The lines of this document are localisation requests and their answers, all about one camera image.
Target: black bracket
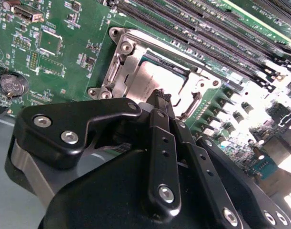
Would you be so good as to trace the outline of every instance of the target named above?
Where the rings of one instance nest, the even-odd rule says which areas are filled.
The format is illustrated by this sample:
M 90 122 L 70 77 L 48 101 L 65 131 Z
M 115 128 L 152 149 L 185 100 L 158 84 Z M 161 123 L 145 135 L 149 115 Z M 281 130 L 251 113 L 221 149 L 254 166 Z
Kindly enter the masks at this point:
M 291 220 L 233 161 L 210 139 L 197 145 L 210 156 L 217 173 L 237 210 L 251 228 L 291 229 Z
M 127 98 L 33 106 L 23 109 L 17 117 L 13 135 L 21 148 L 49 165 L 71 168 L 86 148 L 89 133 L 93 137 L 111 122 L 140 115 L 139 106 Z M 36 122 L 37 117 L 48 119 Z M 62 140 L 66 131 L 67 142 Z
M 241 219 L 232 204 L 225 187 L 205 149 L 196 146 L 188 127 L 179 120 L 173 120 L 177 151 L 194 172 L 211 210 L 212 227 L 243 228 Z

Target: integrated circuit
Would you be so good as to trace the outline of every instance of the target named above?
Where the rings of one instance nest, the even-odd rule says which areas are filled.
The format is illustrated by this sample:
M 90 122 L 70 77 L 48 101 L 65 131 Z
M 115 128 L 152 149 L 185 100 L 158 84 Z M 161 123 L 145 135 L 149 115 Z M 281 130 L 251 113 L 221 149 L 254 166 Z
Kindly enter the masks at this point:
M 87 57 L 86 63 L 89 65 L 94 65 L 95 59 L 93 59 L 92 57 Z
M 71 5 L 72 9 L 75 11 L 80 11 L 80 3 L 77 1 L 74 1 Z
M 0 105 L 15 117 L 21 107 L 47 97 L 51 103 L 90 100 L 87 88 L 106 86 L 107 72 L 119 66 L 109 75 L 125 73 L 127 82 L 118 82 L 132 83 L 125 96 L 146 98 L 145 82 L 155 87 L 154 76 L 159 87 L 171 90 L 176 116 L 196 138 L 210 137 L 251 171 L 259 163 L 255 147 L 265 152 L 263 142 L 291 128 L 291 103 L 281 99 L 291 100 L 291 75 L 266 64 L 291 73 L 291 25 L 261 12 L 265 9 L 240 0 L 0 0 L 0 75 L 22 73 L 37 96 L 36 102 L 27 95 L 5 101 L 0 89 Z M 121 47 L 118 35 L 136 40 Z M 121 53 L 115 55 L 116 46 Z M 144 50 L 139 62 L 130 61 Z M 128 74 L 134 69 L 136 74 Z M 199 79 L 212 80 L 197 85 Z M 112 94 L 113 88 L 102 91 Z M 272 104 L 281 105 L 267 111 Z
M 47 30 L 40 32 L 39 48 L 51 55 L 57 56 L 60 51 L 62 37 Z

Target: microchip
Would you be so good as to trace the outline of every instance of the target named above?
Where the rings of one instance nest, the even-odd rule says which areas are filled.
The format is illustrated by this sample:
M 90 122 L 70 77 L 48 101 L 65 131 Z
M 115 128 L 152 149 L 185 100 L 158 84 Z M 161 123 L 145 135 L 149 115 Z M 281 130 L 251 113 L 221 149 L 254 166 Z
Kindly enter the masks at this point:
M 7 21 L 10 21 L 10 19 L 11 19 L 11 15 L 6 14 L 6 20 L 7 20 Z
M 25 31 L 27 31 L 27 26 L 25 26 L 25 25 L 21 25 L 21 26 L 20 26 L 20 29 L 21 29 L 22 31 L 25 32 Z
M 61 47 L 62 37 L 49 31 L 43 30 L 40 32 L 39 38 L 40 50 L 51 55 L 57 56 Z
M 80 3 L 77 1 L 74 1 L 71 7 L 73 10 L 80 11 Z
M 67 17 L 67 19 L 70 20 L 70 21 L 72 21 L 73 20 L 73 15 L 72 14 L 69 14 L 68 17 Z
M 87 63 L 87 64 L 89 64 L 89 65 L 93 65 L 94 62 L 95 62 L 95 60 L 94 60 L 93 58 L 91 58 L 91 57 L 87 57 L 87 59 L 86 59 L 86 63 Z
M 235 154 L 236 157 L 242 157 L 244 156 L 244 153 L 242 151 L 239 151 Z

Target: green circuit board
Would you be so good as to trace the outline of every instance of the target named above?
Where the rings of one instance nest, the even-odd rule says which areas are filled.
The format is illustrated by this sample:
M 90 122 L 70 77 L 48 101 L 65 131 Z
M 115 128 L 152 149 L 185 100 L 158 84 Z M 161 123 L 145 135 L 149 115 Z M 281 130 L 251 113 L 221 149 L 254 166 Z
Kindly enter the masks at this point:
M 9 109 L 8 115 L 15 117 L 26 106 L 91 100 L 87 90 L 90 87 L 100 88 L 116 49 L 116 44 L 108 34 L 112 27 L 137 29 L 168 45 L 173 45 L 172 37 L 125 13 L 113 10 L 107 2 L 105 0 L 22 0 L 21 5 L 42 14 L 39 22 L 30 23 L 6 9 L 3 5 L 4 1 L 0 0 L 0 76 L 8 71 L 16 72 L 23 75 L 30 86 L 27 93 L 15 99 L 9 99 L 0 87 L 0 106 Z M 184 27 L 142 6 L 140 4 L 142 1 L 123 2 L 171 29 L 176 29 L 181 34 L 186 33 Z M 201 18 L 183 12 L 170 4 L 170 1 L 157 0 L 156 2 L 186 18 L 189 22 L 201 25 Z M 187 0 L 187 2 L 196 8 L 206 10 L 208 14 L 231 26 L 237 33 L 246 35 L 262 47 L 268 49 L 269 42 L 259 41 L 243 28 L 231 23 L 226 17 L 221 18 L 219 14 L 209 11 L 204 4 L 231 12 L 239 18 L 239 21 L 259 32 L 272 43 L 291 45 L 291 26 L 279 22 L 275 15 L 270 15 L 265 12 L 265 9 L 254 7 L 251 1 L 242 3 L 239 0 Z M 244 49 L 238 42 L 224 37 L 222 33 L 215 33 L 215 35 L 249 55 L 248 58 L 252 56 L 255 61 L 262 61 L 260 56 L 252 53 L 252 50 Z M 252 65 L 245 64 L 244 60 L 241 62 L 240 58 L 228 54 L 222 46 L 208 46 L 205 42 L 202 45 L 214 49 L 224 58 L 228 58 L 249 72 L 257 72 Z M 247 79 L 233 76 L 235 71 L 214 61 L 211 57 L 198 55 L 197 52 L 188 52 L 187 44 L 180 43 L 176 49 L 205 62 L 214 73 L 224 79 L 234 80 L 237 85 L 249 85 Z M 280 57 L 286 57 L 278 50 L 271 50 L 271 52 Z M 216 100 L 224 96 L 223 91 L 228 86 L 227 83 L 223 83 L 221 88 L 209 89 L 203 95 L 199 107 L 186 121 L 193 134 L 199 131 L 201 125 L 206 122 L 205 115 L 211 115 L 210 107 L 218 106 Z M 217 133 L 223 133 L 229 137 L 223 130 Z M 240 147 L 238 150 L 244 149 L 248 154 L 238 158 L 234 156 L 232 149 L 225 149 L 225 152 L 242 168 L 255 165 L 256 161 L 247 166 L 243 165 L 243 160 L 252 160 L 253 154 L 249 154 L 247 145 L 239 141 L 235 144 Z
M 22 3 L 42 12 L 44 22 L 27 24 L 4 10 L 0 0 L 0 74 L 16 71 L 26 76 L 30 84 L 29 92 L 16 100 L 8 100 L 0 91 L 0 105 L 9 107 L 13 116 L 30 105 L 89 100 L 87 88 L 100 87 L 116 47 L 108 36 L 110 27 L 136 28 L 171 42 L 167 36 L 111 12 L 95 0 L 81 1 L 79 12 L 72 9 L 72 1 Z M 219 7 L 230 8 L 225 3 Z M 74 23 L 68 20 L 69 15 L 76 17 Z M 276 36 L 271 32 L 266 35 Z M 280 37 L 274 39 L 286 42 Z M 88 57 L 95 60 L 93 65 L 85 64 Z M 221 71 L 222 66 L 214 62 L 210 64 L 221 75 L 231 74 Z

